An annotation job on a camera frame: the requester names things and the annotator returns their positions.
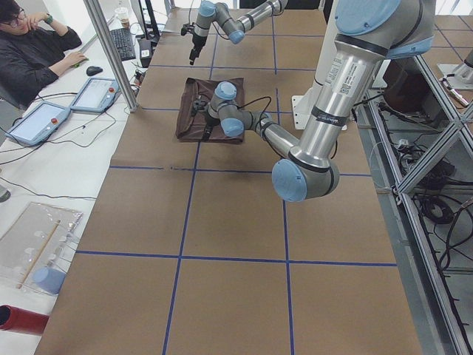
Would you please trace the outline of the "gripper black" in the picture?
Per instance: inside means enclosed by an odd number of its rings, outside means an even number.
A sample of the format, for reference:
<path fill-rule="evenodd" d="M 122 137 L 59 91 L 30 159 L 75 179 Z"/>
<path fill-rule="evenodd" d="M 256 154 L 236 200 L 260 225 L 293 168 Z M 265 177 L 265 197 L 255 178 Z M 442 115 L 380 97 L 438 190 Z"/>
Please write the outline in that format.
<path fill-rule="evenodd" d="M 195 60 L 200 57 L 201 49 L 205 46 L 205 36 L 193 34 L 192 43 L 194 49 L 191 50 L 189 55 L 190 65 L 194 65 Z"/>
<path fill-rule="evenodd" d="M 206 127 L 204 128 L 203 139 L 209 139 L 211 136 L 211 127 L 219 125 L 219 118 L 214 118 L 208 112 L 206 112 L 205 124 L 206 124 Z"/>

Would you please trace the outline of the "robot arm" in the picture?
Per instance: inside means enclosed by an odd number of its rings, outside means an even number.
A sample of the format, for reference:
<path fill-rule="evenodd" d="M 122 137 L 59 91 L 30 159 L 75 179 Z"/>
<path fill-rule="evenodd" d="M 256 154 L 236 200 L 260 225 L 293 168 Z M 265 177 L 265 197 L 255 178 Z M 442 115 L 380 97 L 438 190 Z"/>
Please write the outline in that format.
<path fill-rule="evenodd" d="M 189 64 L 193 65 L 200 56 L 200 52 L 207 42 L 211 25 L 218 25 L 227 35 L 232 44 L 238 44 L 243 40 L 245 34 L 255 28 L 265 19 L 283 14 L 287 1 L 273 0 L 264 1 L 258 7 L 235 19 L 230 15 L 226 4 L 201 1 L 197 13 L 197 20 L 185 24 L 181 35 L 192 34 L 193 48 L 189 55 Z"/>
<path fill-rule="evenodd" d="M 433 1 L 339 1 L 332 15 L 336 54 L 300 138 L 264 112 L 240 109 L 237 89 L 227 81 L 217 85 L 204 110 L 206 121 L 228 137 L 251 130 L 279 154 L 272 184 L 288 202 L 322 197 L 337 187 L 339 172 L 330 153 L 376 67 L 386 59 L 425 53 L 434 38 Z"/>

